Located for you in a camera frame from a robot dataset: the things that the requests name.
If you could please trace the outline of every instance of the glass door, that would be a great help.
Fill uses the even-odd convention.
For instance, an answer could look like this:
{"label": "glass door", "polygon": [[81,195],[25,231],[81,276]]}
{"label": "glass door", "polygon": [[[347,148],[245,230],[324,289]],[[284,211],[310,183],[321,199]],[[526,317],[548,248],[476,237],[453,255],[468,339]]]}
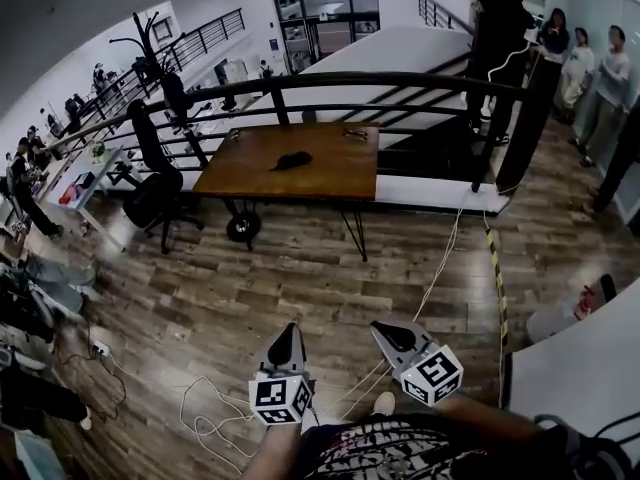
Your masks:
{"label": "glass door", "polygon": [[282,26],[282,35],[287,47],[287,59],[292,74],[304,71],[317,61],[308,33],[308,26],[303,20],[300,20],[299,23]]}

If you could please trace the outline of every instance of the black pants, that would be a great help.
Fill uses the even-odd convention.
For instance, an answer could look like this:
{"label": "black pants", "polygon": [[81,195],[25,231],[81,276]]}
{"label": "black pants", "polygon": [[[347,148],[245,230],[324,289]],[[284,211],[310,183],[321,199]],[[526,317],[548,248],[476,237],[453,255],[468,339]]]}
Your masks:
{"label": "black pants", "polygon": [[598,195],[593,200],[593,210],[595,212],[602,212],[609,206],[622,178],[624,178],[631,164],[638,158],[637,141],[628,140],[624,137],[621,137],[621,139],[616,146],[616,151],[613,153],[613,158],[607,169],[607,175],[598,189]]}
{"label": "black pants", "polygon": [[[524,77],[524,70],[512,69],[506,73],[498,71],[492,76],[492,82],[497,84],[512,85],[514,87],[520,87],[522,85],[522,79]],[[476,66],[473,68],[471,78],[476,80],[488,80],[488,69]],[[469,119],[474,127],[480,126],[480,110],[484,105],[485,94],[478,92],[470,92],[467,95],[467,109],[469,113]],[[507,129],[511,123],[511,116],[513,114],[513,104],[515,100],[508,97],[500,97],[496,101],[495,109],[491,116],[491,128],[489,129],[490,139],[502,139],[507,134]]]}
{"label": "black pants", "polygon": [[79,423],[87,417],[87,407],[73,391],[28,375],[17,366],[0,372],[2,408],[9,411],[38,409],[54,418]]}
{"label": "black pants", "polygon": [[18,190],[16,196],[22,211],[29,214],[31,220],[43,235],[50,236],[58,231],[57,226],[49,220],[49,217],[44,214],[33,200],[31,193],[28,193],[25,190]]}

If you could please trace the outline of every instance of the white cable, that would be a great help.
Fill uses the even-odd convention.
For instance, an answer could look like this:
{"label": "white cable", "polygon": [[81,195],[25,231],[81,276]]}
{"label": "white cable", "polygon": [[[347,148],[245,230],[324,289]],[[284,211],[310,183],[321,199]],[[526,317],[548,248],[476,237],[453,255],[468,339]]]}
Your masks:
{"label": "white cable", "polygon": [[355,402],[353,402],[353,404],[351,405],[351,407],[349,407],[349,410],[347,412],[345,412],[342,417],[338,420],[338,423],[341,423],[348,415],[351,411],[353,411],[353,409],[355,409],[356,405],[358,405],[360,403],[360,401],[367,396],[369,393],[371,393],[371,391],[373,391],[373,388],[375,388],[378,383],[387,375],[387,373],[389,373],[391,371],[391,369],[393,368],[393,366],[389,366],[389,368],[387,368],[385,370],[385,372],[380,375],[380,377],[378,377],[378,380],[376,380],[369,389],[367,389],[364,394],[358,398]]}
{"label": "white cable", "polygon": [[504,64],[502,64],[502,66],[497,67],[497,68],[493,68],[491,71],[489,71],[489,73],[487,73],[487,78],[489,79],[489,82],[491,82],[491,75],[493,73],[495,73],[496,71],[500,71],[501,69],[504,69],[505,67],[507,67],[507,64],[509,64],[509,61],[511,60],[511,57],[513,57],[514,55],[520,55],[521,53],[525,53],[530,47],[531,47],[531,43],[529,41],[527,41],[527,46],[525,46],[522,50],[520,50],[519,52],[511,52],[509,54],[509,56],[507,57],[507,60],[505,60]]}
{"label": "white cable", "polygon": [[358,382],[355,386],[353,386],[349,391],[347,391],[342,397],[338,398],[338,400],[335,401],[335,403],[331,406],[329,406],[327,409],[324,410],[324,414],[328,414],[331,410],[333,410],[335,408],[336,405],[338,405],[340,402],[342,402],[345,398],[347,398],[351,393],[353,393],[356,389],[358,389],[369,377],[371,377],[378,368],[380,368],[380,366],[384,364],[384,359],[381,359],[380,362],[373,368],[373,370],[371,370],[367,376],[362,379],[360,382]]}
{"label": "white cable", "polygon": [[[191,388],[193,386],[195,386],[199,381],[201,380],[206,380],[211,387],[215,390],[216,394],[218,395],[218,398],[220,398],[220,400],[222,402],[224,402],[225,404],[227,404],[228,406],[232,407],[240,416],[237,416],[235,418],[227,418],[226,420],[223,420],[219,425],[215,425],[209,418],[206,418],[205,416],[196,416],[196,418],[193,421],[193,428],[190,427],[187,423],[185,423],[184,418],[183,418],[183,412],[184,412],[184,404],[185,401],[187,399],[187,393],[189,393],[189,391],[191,390]],[[226,459],[225,457],[223,457],[222,455],[220,455],[217,452],[214,452],[211,448],[209,448],[208,446],[206,446],[203,442],[201,437],[203,436],[209,436],[211,434],[218,434],[218,437],[220,439],[222,439],[225,443],[231,445],[233,448],[235,448],[238,452],[240,452],[242,455],[244,455],[245,457],[247,457],[248,459],[252,458],[256,453],[258,453],[258,450],[256,450],[255,452],[253,452],[252,454],[248,454],[245,453],[244,451],[242,451],[238,446],[236,446],[234,443],[232,443],[231,441],[229,441],[226,437],[224,437],[222,435],[222,433],[220,432],[220,428],[227,422],[229,421],[236,421],[236,420],[244,420],[244,421],[251,421],[253,418],[255,418],[255,415],[251,414],[249,416],[245,415],[240,409],[238,409],[235,405],[233,405],[231,402],[228,402],[227,400],[225,400],[223,397],[228,398],[229,400],[234,400],[236,402],[240,402],[246,405],[250,405],[249,402],[247,402],[246,400],[241,400],[239,398],[235,398],[232,397],[230,395],[226,395],[222,392],[220,392],[220,390],[218,390],[218,388],[216,387],[216,385],[208,378],[208,377],[204,377],[204,376],[199,376],[196,380],[194,380],[191,385],[185,390],[184,394],[182,395],[182,403],[180,404],[180,422],[187,427],[189,430],[191,430],[191,432],[193,432],[194,434],[196,434],[196,437],[198,438],[198,443],[200,443],[200,446],[202,446],[205,450],[207,450],[208,452],[210,452],[211,454],[215,455],[217,458],[223,460],[224,462],[226,462],[227,464],[229,464],[231,467],[233,467],[239,475],[242,475],[242,471],[240,470],[240,468],[238,468],[238,466],[236,466],[233,462],[231,462],[230,460]],[[209,430],[208,432],[200,432],[198,430],[198,422],[200,420],[204,420],[207,423],[209,423],[211,425],[211,430]]]}
{"label": "white cable", "polygon": [[[431,285],[429,286],[429,288],[427,289],[427,291],[425,292],[424,296],[422,297],[422,302],[420,303],[420,307],[418,308],[418,311],[416,312],[416,314],[413,317],[412,322],[415,322],[419,316],[420,313],[422,313],[422,309],[424,308],[424,305],[427,302],[427,299],[429,298],[429,295],[431,294],[431,290],[433,290],[433,287],[436,284],[436,281],[438,280],[438,277],[440,276],[440,274],[442,273],[442,271],[444,270],[444,267],[447,263],[447,260],[449,259],[449,254],[451,254],[451,251],[453,250],[454,246],[455,246],[455,242],[456,242],[456,237],[458,235],[458,222],[460,221],[460,215],[462,214],[463,211],[463,205],[464,202],[467,198],[467,195],[469,194],[469,190],[467,190],[463,197],[462,197],[462,201],[460,201],[460,208],[458,209],[458,213],[456,215],[456,221],[453,224],[453,228],[451,229],[451,233],[449,234],[449,240],[447,241],[447,246],[445,248],[445,253],[444,256],[442,257],[442,261],[440,262],[440,265],[438,266],[438,269],[436,270],[436,273],[433,276],[433,280],[431,281]],[[384,359],[382,359],[373,370],[371,370],[369,372],[369,374],[362,379],[360,382],[358,382],[358,384],[356,384],[353,388],[351,388],[347,393],[344,394],[344,396],[342,396],[340,399],[338,399],[334,404],[332,404],[328,409],[326,409],[324,411],[325,414],[327,414],[329,411],[331,411],[332,409],[334,409],[336,407],[336,405],[338,405],[342,400],[344,400],[345,398],[347,398],[351,393],[353,393],[356,389],[358,389],[369,377],[371,377],[375,371],[380,367],[381,364],[383,364],[385,362]],[[360,397],[358,398],[358,400],[355,401],[355,403],[353,403],[351,405],[351,407],[349,408],[349,410],[340,418],[340,420],[338,420],[339,422],[342,421],[359,403],[360,401],[367,396],[372,390],[373,388],[375,388],[378,383],[384,378],[385,375],[387,375],[387,373],[389,373],[389,371],[392,369],[392,367],[390,366],[382,375],[380,375],[380,377],[378,377],[378,379],[373,383],[373,385]]]}

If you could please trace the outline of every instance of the black cable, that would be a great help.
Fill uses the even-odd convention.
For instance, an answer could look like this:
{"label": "black cable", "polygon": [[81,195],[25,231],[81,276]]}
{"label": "black cable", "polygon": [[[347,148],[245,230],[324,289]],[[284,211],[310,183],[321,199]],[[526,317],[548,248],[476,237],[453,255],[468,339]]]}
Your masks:
{"label": "black cable", "polygon": [[117,420],[117,419],[118,419],[118,416],[119,416],[119,414],[118,414],[118,408],[119,408],[119,407],[120,407],[120,406],[125,402],[125,400],[127,399],[127,387],[125,386],[124,381],[123,381],[120,377],[118,377],[115,373],[113,373],[111,370],[109,370],[109,368],[107,368],[107,365],[106,365],[106,364],[104,364],[104,361],[102,360],[102,359],[103,359],[103,357],[104,357],[104,356],[98,356],[98,360],[100,361],[100,364],[102,365],[102,367],[107,371],[107,373],[108,373],[109,375],[111,375],[112,377],[114,377],[114,378],[116,378],[116,379],[118,379],[118,380],[120,381],[120,385],[122,386],[122,400],[120,400],[118,403],[116,403],[116,405],[115,405],[115,407],[114,407],[115,416],[112,416],[111,414],[106,413],[106,412],[99,411],[99,410],[95,409],[94,407],[90,406],[89,404],[87,404],[87,405],[89,405],[89,407],[91,407],[91,409],[93,409],[93,410],[94,410],[94,412],[95,412],[96,414],[98,414],[98,415],[101,415],[101,414],[102,414],[102,415],[106,416],[106,417],[107,417],[107,418],[109,418],[109,419]]}
{"label": "black cable", "polygon": [[60,359],[60,349],[56,347],[56,359],[61,366],[67,366],[69,362],[71,362],[71,360],[75,359],[76,357],[79,357],[84,361],[93,361],[97,357],[97,351],[94,350],[93,347],[91,347],[91,325],[87,320],[85,321],[87,322],[87,354],[89,354],[89,357],[85,357],[82,354],[71,354],[63,361],[62,359]]}
{"label": "black cable", "polygon": [[635,441],[638,438],[640,438],[640,432],[638,432],[637,434],[633,434],[632,436],[625,437],[624,439],[621,439],[620,441],[616,441],[616,443],[618,443],[620,446],[622,446],[623,444],[630,443],[631,441]]}
{"label": "black cable", "polygon": [[607,430],[612,429],[613,427],[617,427],[618,425],[621,425],[622,423],[626,423],[627,421],[631,421],[631,420],[635,420],[637,418],[640,417],[640,412],[636,412],[633,414],[630,414],[629,416],[625,416],[624,418],[620,418],[619,420],[616,420],[612,423],[609,423],[608,425],[605,425],[604,427],[602,427],[598,433],[593,436],[593,437],[600,437],[601,434],[604,434]]}
{"label": "black cable", "polygon": [[312,412],[313,417],[316,419],[316,423],[320,426],[320,420],[318,419],[318,413],[313,407],[309,407],[309,410]]}

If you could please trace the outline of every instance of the white panel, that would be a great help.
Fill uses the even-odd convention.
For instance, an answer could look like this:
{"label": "white panel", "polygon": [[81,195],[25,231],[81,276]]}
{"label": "white panel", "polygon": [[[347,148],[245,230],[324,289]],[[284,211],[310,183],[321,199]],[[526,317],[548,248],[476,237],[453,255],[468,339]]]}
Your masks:
{"label": "white panel", "polygon": [[[638,300],[640,280],[589,318],[516,352],[511,410],[527,417],[559,416],[587,436],[637,412]],[[639,426],[636,420],[606,437],[621,439],[635,434]],[[640,440],[624,449],[633,463],[640,459]]]}

